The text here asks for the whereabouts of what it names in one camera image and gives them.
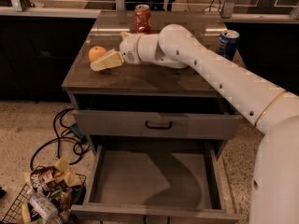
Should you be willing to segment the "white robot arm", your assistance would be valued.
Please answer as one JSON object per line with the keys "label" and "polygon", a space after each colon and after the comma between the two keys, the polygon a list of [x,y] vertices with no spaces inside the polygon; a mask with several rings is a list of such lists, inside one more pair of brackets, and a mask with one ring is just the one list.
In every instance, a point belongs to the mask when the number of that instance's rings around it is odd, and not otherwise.
{"label": "white robot arm", "polygon": [[122,32],[120,49],[91,62],[94,71],[154,63],[194,69],[263,133],[253,174],[249,224],[299,224],[299,96],[204,47],[186,28]]}

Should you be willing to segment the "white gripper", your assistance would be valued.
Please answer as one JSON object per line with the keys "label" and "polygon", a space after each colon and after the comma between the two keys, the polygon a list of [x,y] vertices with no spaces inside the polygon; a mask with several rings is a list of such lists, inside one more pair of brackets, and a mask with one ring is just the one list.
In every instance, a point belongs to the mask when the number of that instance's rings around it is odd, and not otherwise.
{"label": "white gripper", "polygon": [[91,69],[93,71],[102,71],[108,68],[115,68],[121,66],[124,61],[129,64],[141,64],[137,50],[140,37],[141,34],[121,32],[120,51],[109,50],[106,54],[91,62]]}

